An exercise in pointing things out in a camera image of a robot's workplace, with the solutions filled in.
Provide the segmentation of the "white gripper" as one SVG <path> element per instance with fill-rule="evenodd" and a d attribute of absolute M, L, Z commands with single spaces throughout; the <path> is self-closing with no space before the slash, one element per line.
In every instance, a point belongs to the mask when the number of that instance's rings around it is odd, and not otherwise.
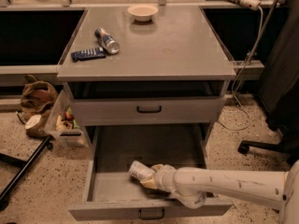
<path fill-rule="evenodd" d="M 159 189 L 171 194 L 177 193 L 176 185 L 174 184 L 174 174 L 177 170 L 173 166 L 155 164 L 150 169 L 155 171 L 154 178 L 141 180 L 142 186 L 147 189 Z"/>

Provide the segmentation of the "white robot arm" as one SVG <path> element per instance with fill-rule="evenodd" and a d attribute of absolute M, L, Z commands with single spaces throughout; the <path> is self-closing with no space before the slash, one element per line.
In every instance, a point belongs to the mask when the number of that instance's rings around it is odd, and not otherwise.
<path fill-rule="evenodd" d="M 171 193 L 195 209 L 207 192 L 218 193 L 279 211 L 279 224 L 299 224 L 299 164 L 288 172 L 227 171 L 170 165 L 149 168 L 141 163 L 132 175 L 149 189 Z"/>

